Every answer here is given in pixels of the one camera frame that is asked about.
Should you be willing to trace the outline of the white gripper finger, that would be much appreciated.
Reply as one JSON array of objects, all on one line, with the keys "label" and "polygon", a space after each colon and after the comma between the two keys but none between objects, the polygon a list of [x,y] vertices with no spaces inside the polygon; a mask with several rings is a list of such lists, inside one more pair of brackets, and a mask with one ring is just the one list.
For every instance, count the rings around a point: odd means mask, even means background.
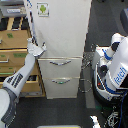
[{"label": "white gripper finger", "polygon": [[47,50],[47,47],[46,47],[45,42],[43,42],[43,44],[42,44],[41,48],[43,49],[43,51],[46,51],[46,50]]},{"label": "white gripper finger", "polygon": [[32,41],[32,38],[28,38],[27,41],[28,41],[28,45],[29,44],[34,44],[33,41]]}]

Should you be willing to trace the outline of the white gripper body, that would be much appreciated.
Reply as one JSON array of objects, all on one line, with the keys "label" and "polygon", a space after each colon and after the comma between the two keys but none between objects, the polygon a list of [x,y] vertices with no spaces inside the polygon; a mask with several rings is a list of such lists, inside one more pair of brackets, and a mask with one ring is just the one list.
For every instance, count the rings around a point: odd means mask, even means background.
[{"label": "white gripper body", "polygon": [[29,43],[27,49],[28,52],[32,54],[34,57],[38,57],[44,52],[44,50],[41,47],[38,47],[33,43]]}]

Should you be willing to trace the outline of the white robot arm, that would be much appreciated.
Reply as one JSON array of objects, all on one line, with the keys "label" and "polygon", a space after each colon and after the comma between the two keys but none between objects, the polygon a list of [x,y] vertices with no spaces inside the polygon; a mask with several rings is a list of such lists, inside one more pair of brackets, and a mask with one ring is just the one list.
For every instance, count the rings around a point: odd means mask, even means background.
[{"label": "white robot arm", "polygon": [[29,78],[37,57],[46,51],[46,45],[38,46],[28,38],[28,54],[25,64],[14,75],[7,77],[0,89],[0,128],[8,128],[16,115],[16,99]]}]

